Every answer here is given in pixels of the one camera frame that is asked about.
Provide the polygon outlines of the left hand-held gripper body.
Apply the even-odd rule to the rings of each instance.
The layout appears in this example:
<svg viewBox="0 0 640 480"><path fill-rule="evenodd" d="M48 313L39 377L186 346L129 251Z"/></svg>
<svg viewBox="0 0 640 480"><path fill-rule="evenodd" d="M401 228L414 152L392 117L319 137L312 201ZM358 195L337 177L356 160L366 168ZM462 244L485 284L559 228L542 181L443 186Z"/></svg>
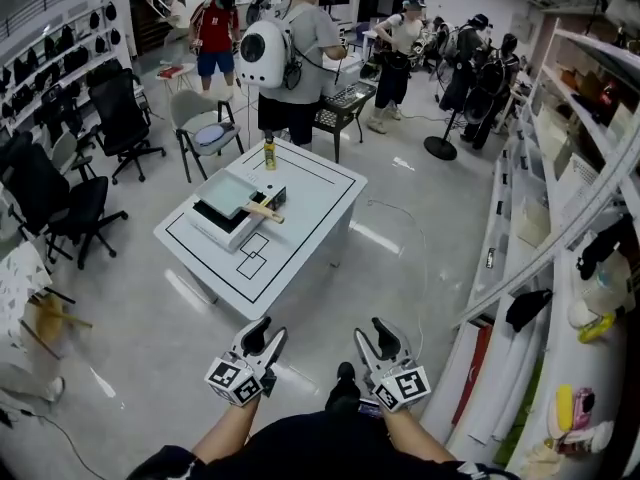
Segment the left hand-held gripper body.
<svg viewBox="0 0 640 480"><path fill-rule="evenodd" d="M213 392L238 407L246 406L258 395L269 396L276 383L270 367L264 370L256 365L255 356L233 357L233 343L222 357L216 357L204 376Z"/></svg>

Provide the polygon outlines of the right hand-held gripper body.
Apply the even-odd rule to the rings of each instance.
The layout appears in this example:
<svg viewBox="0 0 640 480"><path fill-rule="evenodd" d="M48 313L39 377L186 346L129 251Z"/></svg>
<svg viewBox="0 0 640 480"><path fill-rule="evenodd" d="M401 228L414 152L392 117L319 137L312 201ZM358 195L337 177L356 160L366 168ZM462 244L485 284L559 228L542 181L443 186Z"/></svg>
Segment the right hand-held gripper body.
<svg viewBox="0 0 640 480"><path fill-rule="evenodd" d="M409 351L387 359L367 353L366 386L389 412L407 408L431 393L424 367Z"/></svg>

